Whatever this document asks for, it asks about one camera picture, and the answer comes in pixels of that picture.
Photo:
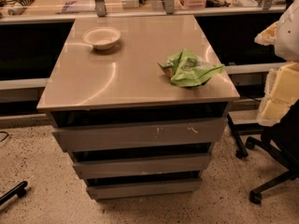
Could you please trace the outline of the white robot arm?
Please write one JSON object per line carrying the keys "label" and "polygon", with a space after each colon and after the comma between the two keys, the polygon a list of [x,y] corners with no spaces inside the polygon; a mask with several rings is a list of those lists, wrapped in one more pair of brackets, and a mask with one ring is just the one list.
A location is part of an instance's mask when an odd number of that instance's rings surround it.
{"label": "white robot arm", "polygon": [[286,61],[280,68],[272,67],[266,76],[257,120],[270,127],[280,123],[299,100],[299,0],[294,0],[278,21],[257,34],[254,42],[273,45],[275,54]]}

